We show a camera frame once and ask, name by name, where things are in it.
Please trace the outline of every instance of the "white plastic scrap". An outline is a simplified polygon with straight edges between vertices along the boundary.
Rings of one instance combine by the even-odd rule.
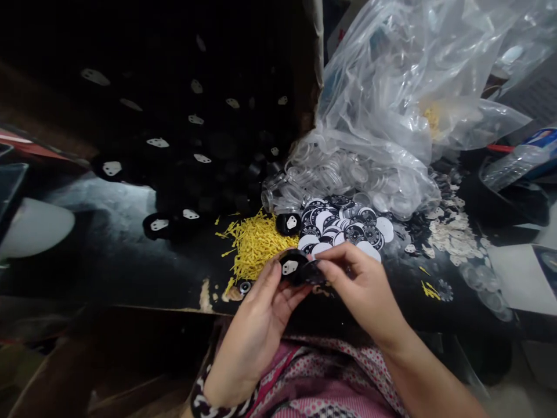
[[[450,200],[443,200],[445,206],[451,208],[442,209],[438,207],[435,211],[430,212],[426,218],[430,219],[429,230],[431,235],[428,244],[422,245],[424,253],[431,257],[433,248],[439,251],[447,251],[450,260],[455,266],[460,266],[467,262],[467,259],[480,258],[484,259],[484,263],[490,266],[491,263],[487,256],[486,248],[491,247],[491,243],[485,237],[480,238],[480,245],[473,234],[468,223],[468,215],[464,211],[465,202],[456,197],[454,192],[458,190],[458,186],[451,185],[452,196]]]

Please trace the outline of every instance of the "clear plastic piece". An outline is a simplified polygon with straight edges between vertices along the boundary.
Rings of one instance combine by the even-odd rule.
[[[368,1],[324,70],[316,127],[292,151],[287,181],[308,198],[365,193],[375,209],[404,221],[435,209],[432,161],[484,147],[530,121],[480,98],[505,34],[529,7]]]

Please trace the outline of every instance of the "forearm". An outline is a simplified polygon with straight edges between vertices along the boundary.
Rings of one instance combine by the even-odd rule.
[[[182,415],[180,415],[180,418],[193,418],[189,399],[187,400],[186,403],[187,403],[186,408],[183,410]]]
[[[384,351],[396,389],[413,418],[486,417],[476,398],[407,326],[400,345]]]

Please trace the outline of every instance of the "wrist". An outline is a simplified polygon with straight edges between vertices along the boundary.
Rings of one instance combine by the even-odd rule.
[[[397,328],[391,338],[376,341],[376,344],[384,355],[395,360],[405,357],[406,353],[412,350],[416,338],[419,340],[414,330],[405,322],[403,326]]]
[[[249,399],[254,393],[257,383],[257,381],[238,381],[226,376],[217,376],[211,370],[207,376],[203,394],[211,406],[232,408]]]

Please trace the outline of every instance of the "black surface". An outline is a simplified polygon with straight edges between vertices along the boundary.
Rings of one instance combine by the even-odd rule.
[[[28,167],[24,163],[0,166],[0,243],[4,239],[6,232],[8,232],[12,219],[17,213],[23,198],[21,186]]]
[[[215,236],[237,217],[221,217],[218,226],[183,237],[180,244],[151,241],[142,221],[155,211],[155,192],[105,182],[92,174],[78,179],[58,176],[48,185],[30,190],[34,197],[66,207],[76,215],[70,235],[56,247],[33,257],[11,260],[0,278],[0,294],[63,299],[75,302],[130,305],[161,309],[200,309],[204,279],[209,292],[222,294],[230,278],[231,241]],[[448,254],[432,260],[404,253],[404,244],[386,244],[383,261],[395,298],[406,319],[418,330],[469,331],[503,337],[521,337],[520,322],[503,323],[478,300],[461,279]],[[419,270],[424,267],[431,277]],[[422,281],[443,278],[453,287],[453,302],[427,297]],[[212,309],[233,314],[239,302],[211,298]],[[535,324],[529,316],[530,323]],[[315,329],[342,329],[354,323],[337,297],[311,294],[295,311],[294,324]]]

